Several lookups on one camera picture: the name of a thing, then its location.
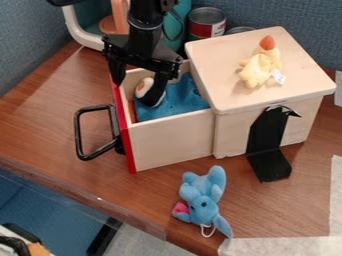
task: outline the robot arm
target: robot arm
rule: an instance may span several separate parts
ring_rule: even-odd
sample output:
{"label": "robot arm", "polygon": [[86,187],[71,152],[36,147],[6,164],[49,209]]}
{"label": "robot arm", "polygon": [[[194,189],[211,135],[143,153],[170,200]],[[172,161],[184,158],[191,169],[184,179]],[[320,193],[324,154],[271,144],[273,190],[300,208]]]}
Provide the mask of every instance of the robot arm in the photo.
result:
{"label": "robot arm", "polygon": [[[83,0],[47,0],[56,6]],[[162,37],[163,18],[178,0],[131,0],[128,13],[128,35],[105,35],[104,55],[113,82],[120,86],[126,76],[127,64],[155,72],[154,84],[141,101],[154,106],[163,95],[168,80],[178,78],[183,62],[181,56],[167,48]]]}

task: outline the blue plush toy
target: blue plush toy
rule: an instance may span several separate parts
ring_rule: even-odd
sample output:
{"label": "blue plush toy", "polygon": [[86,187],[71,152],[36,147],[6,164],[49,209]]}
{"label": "blue plush toy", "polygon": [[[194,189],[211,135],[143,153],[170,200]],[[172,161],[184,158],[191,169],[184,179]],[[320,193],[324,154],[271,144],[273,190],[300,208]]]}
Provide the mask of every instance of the blue plush toy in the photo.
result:
{"label": "blue plush toy", "polygon": [[[201,226],[202,235],[210,237],[216,228],[228,238],[232,238],[229,223],[220,215],[217,206],[226,188],[226,173],[220,166],[213,166],[209,173],[198,176],[193,172],[183,175],[183,184],[179,195],[187,201],[188,206],[178,202],[172,210],[172,216],[188,223]],[[213,232],[207,236],[204,227],[214,226]]]}

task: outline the wooden desk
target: wooden desk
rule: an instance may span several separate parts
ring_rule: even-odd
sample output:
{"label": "wooden desk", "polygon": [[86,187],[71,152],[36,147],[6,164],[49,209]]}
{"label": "wooden desk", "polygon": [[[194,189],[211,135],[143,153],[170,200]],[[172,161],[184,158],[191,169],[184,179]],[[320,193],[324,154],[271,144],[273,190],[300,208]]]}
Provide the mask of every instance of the wooden desk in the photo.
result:
{"label": "wooden desk", "polygon": [[[0,165],[114,218],[200,255],[215,255],[224,237],[205,239],[171,217],[184,171],[227,171],[220,202],[236,237],[325,236],[329,232],[330,163],[342,155],[342,108],[326,97],[305,144],[283,148],[288,180],[260,184],[244,156],[206,157],[129,175],[113,151],[89,162],[76,157],[73,115],[112,101],[106,60],[72,42],[0,100]],[[88,150],[110,139],[106,114],[84,120]]]}

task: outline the white wooden box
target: white wooden box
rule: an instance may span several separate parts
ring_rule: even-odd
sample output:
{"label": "white wooden box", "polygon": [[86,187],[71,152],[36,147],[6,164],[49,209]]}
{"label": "white wooden box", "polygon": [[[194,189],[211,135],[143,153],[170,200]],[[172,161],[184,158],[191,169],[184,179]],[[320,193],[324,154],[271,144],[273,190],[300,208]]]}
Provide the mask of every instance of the white wooden box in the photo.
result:
{"label": "white wooden box", "polygon": [[[190,65],[185,61],[180,77],[187,72]],[[145,69],[129,70],[120,87],[112,86],[130,173],[212,155],[214,114],[211,109],[132,123],[129,101],[139,81],[152,75]]]}
{"label": "white wooden box", "polygon": [[[286,82],[281,86],[270,80],[248,89],[237,75],[238,63],[250,58],[267,35],[280,49]],[[246,153],[251,125],[272,105],[290,107],[302,116],[289,118],[281,145],[305,141],[323,96],[335,90],[335,83],[282,27],[190,42],[186,52],[196,84],[216,114],[216,158]]]}

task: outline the box lid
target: box lid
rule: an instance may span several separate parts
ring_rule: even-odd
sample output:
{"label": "box lid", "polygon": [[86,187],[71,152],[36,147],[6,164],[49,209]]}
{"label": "box lid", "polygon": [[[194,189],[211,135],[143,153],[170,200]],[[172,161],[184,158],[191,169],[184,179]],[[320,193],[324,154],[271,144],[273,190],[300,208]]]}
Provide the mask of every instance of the box lid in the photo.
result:
{"label": "box lid", "polygon": [[[260,40],[273,36],[286,76],[284,85],[269,79],[249,89],[238,77],[239,61],[251,57]],[[282,27],[260,29],[200,41],[185,46],[198,86],[203,87],[217,114],[236,113],[331,94],[335,83]]]}

